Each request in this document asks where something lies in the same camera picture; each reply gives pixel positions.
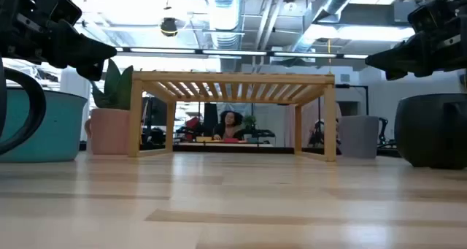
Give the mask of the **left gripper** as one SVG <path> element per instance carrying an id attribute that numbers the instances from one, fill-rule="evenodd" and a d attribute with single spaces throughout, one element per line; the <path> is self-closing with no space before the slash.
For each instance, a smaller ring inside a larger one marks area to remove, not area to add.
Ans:
<path id="1" fill-rule="evenodd" d="M 99 81 L 104 62 L 117 54 L 116 48 L 77 32 L 65 20 L 48 25 L 48 45 L 40 1 L 0 0 L 0 56 L 72 66 L 81 77 Z"/>

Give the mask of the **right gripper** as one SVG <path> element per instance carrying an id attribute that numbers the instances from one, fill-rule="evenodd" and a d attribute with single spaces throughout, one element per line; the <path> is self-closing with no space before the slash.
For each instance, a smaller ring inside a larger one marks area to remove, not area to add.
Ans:
<path id="1" fill-rule="evenodd" d="M 386 80 L 399 80 L 409 72 L 427 77 L 467 68 L 467 15 L 455 15 L 434 31 L 420 31 L 392 49 L 369 55 L 365 63 L 382 70 Z"/>

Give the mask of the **round black mug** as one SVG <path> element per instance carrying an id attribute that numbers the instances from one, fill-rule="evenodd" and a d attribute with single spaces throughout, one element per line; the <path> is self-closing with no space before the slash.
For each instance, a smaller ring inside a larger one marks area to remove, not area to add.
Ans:
<path id="1" fill-rule="evenodd" d="M 399 101 L 394 136 L 414 167 L 467 168 L 467 93 L 439 93 Z"/>

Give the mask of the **teal mug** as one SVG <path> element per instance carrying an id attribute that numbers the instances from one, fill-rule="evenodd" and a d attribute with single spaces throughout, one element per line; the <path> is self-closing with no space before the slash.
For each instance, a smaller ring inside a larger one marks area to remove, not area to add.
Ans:
<path id="1" fill-rule="evenodd" d="M 0 163 L 72 161 L 80 149 L 83 107 L 87 99 L 45 91 L 47 109 L 41 126 L 23 144 L 0 155 Z M 7 92 L 7 119 L 1 140 L 10 138 L 26 120 L 29 100 L 21 88 Z"/>

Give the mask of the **pink mug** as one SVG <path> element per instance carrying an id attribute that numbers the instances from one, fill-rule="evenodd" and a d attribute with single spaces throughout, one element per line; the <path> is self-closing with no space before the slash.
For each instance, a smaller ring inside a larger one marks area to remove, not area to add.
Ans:
<path id="1" fill-rule="evenodd" d="M 87 149 L 93 155 L 127 155 L 128 110 L 96 108 L 85 122 Z"/>

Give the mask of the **pale grey mug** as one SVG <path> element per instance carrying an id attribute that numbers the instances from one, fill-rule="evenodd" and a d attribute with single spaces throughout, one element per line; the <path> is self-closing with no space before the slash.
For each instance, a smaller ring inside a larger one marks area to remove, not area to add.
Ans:
<path id="1" fill-rule="evenodd" d="M 377 156 L 379 119 L 369 115 L 344 116 L 339 119 L 341 154 L 349 158 L 373 159 Z"/>

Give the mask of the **potted snake plant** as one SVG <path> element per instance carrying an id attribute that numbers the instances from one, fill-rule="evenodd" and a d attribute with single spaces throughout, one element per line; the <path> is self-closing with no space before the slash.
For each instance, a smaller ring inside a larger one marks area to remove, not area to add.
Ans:
<path id="1" fill-rule="evenodd" d="M 130 110 L 133 72 L 133 66 L 120 72 L 116 63 L 109 59 L 104 90 L 101 91 L 94 81 L 90 82 L 95 105 L 98 108 Z"/>

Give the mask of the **LED light bar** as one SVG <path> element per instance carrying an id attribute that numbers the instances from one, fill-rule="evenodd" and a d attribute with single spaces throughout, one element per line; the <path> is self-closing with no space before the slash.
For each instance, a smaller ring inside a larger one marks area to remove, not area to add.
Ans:
<path id="1" fill-rule="evenodd" d="M 177 54 L 177 55 L 229 55 L 229 56 L 267 56 L 288 58 L 337 58 L 337 59 L 366 59 L 368 55 L 363 54 L 341 54 L 341 53 L 298 53 L 282 51 L 259 51 L 259 50 L 205 50 L 205 49 L 183 49 L 183 48 L 144 48 L 144 47 L 117 47 L 119 53 L 150 53 L 150 54 Z"/>

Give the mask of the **wooden slatted rack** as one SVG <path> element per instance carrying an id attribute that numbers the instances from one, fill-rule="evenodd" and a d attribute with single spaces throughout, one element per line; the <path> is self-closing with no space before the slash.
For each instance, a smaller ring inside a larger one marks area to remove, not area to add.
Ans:
<path id="1" fill-rule="evenodd" d="M 148 92 L 167 104 L 166 146 L 160 150 L 141 151 L 142 93 Z M 302 107 L 324 98 L 324 153 L 302 150 Z M 336 160 L 336 94 L 332 74 L 245 74 L 227 72 L 159 72 L 133 73 L 131 109 L 128 125 L 128 155 L 154 156 L 170 153 L 173 148 L 176 103 L 233 102 L 289 104 L 294 106 L 294 154 L 314 160 Z"/>

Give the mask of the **person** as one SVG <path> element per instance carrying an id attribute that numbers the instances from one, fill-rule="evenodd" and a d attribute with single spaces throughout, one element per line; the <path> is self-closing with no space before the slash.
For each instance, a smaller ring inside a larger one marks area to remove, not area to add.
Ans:
<path id="1" fill-rule="evenodd" d="M 243 116 L 234 111 L 226 110 L 220 114 L 220 122 L 213 129 L 214 140 L 238 139 L 243 140 Z"/>

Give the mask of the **silver ventilation duct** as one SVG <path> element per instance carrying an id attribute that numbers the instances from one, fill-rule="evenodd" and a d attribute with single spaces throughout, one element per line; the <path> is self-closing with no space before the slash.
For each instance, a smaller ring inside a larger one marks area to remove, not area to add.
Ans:
<path id="1" fill-rule="evenodd" d="M 310 3 L 303 16 L 304 31 L 290 47 L 290 51 L 306 53 L 319 39 L 332 39 L 336 29 L 320 23 L 338 23 L 341 12 L 351 0 L 316 0 Z"/>
<path id="2" fill-rule="evenodd" d="M 242 0 L 207 0 L 213 45 L 216 49 L 237 50 L 240 35 L 235 31 L 240 27 Z"/>

